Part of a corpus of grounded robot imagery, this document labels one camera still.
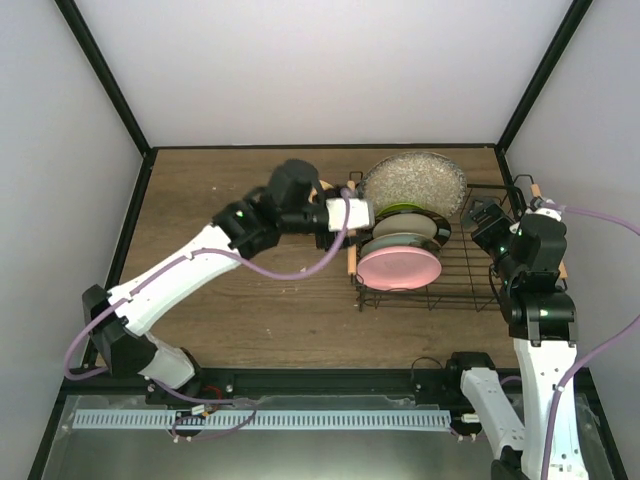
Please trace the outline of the pink plate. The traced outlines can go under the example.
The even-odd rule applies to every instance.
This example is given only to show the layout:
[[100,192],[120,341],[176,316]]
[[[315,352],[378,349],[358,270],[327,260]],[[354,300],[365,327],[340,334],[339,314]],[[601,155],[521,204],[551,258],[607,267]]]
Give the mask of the pink plate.
[[427,250],[410,247],[384,247],[364,256],[356,275],[366,287],[381,290],[417,289],[439,278],[442,265]]

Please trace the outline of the orange plate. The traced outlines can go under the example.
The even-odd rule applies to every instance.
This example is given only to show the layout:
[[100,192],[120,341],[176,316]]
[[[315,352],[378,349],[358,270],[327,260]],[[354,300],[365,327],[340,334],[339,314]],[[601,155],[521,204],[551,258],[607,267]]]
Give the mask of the orange plate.
[[[321,186],[323,191],[331,190],[331,189],[334,188],[334,186],[332,184],[330,184],[330,183],[328,183],[328,182],[326,182],[324,180],[320,180],[320,186]],[[313,187],[311,189],[310,195],[308,197],[308,201],[310,203],[314,203],[317,195],[318,195],[318,190],[315,187]]]

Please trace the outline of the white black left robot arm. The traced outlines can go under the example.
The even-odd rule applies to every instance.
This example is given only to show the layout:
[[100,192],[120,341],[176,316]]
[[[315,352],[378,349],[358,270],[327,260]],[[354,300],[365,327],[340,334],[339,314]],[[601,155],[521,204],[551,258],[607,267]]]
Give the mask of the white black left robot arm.
[[[324,269],[346,237],[351,219],[349,188],[327,193],[316,168],[299,159],[279,165],[264,186],[228,204],[190,242],[138,277],[105,290],[97,285],[82,297],[83,335],[103,366],[93,375],[148,377],[169,388],[181,403],[196,402],[204,379],[185,350],[155,338],[150,330],[172,307],[206,283],[244,266],[279,281],[305,279]],[[315,265],[297,273],[277,273],[253,258],[278,245],[285,234],[331,234],[334,242]]]

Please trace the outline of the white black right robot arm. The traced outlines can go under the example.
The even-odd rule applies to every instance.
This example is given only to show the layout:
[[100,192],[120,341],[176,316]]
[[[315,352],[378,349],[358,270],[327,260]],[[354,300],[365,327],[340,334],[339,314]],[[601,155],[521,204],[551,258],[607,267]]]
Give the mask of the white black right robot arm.
[[577,357],[576,306],[560,286],[566,226],[537,205],[514,220],[491,198],[477,198],[463,221],[491,259],[494,294],[520,369],[516,413],[497,371],[481,362],[444,378],[447,396],[470,402],[492,448],[494,479],[586,479],[571,367]]

